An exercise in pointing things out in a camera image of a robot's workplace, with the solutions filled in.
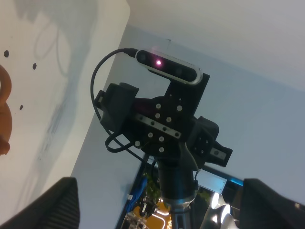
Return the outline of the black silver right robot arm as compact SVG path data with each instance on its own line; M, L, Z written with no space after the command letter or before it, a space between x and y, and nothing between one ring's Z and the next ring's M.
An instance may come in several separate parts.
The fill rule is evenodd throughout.
M225 167L232 149L217 142L219 127L195 117L207 81L197 85L170 82L163 96L138 98L138 88L126 83L110 84L106 91L92 95L101 125L111 132L109 145L123 135L128 144L109 148L112 153L131 146L153 156L158 165L161 197L170 207L175 229L189 229L193 223L190 204L198 184L193 173L205 163Z

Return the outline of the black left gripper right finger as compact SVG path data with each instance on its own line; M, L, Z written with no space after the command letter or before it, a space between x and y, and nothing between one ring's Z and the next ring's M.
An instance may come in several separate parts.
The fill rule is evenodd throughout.
M303 229L305 206L289 200L256 178L244 180L241 229Z

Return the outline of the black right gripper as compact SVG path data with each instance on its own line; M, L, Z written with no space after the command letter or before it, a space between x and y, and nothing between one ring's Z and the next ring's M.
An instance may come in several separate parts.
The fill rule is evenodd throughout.
M226 167L233 150L216 141L216 123L182 111L171 97L135 98L138 91L127 83L111 83L98 92L93 104L103 111L100 123L105 129L118 133L133 106L135 132L143 137L145 153L167 166L189 170L201 169L205 163Z

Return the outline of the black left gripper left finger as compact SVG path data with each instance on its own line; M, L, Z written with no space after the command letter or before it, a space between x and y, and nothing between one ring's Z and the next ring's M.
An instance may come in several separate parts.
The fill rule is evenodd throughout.
M0 227L2 229L78 229L80 219L77 179L63 177Z

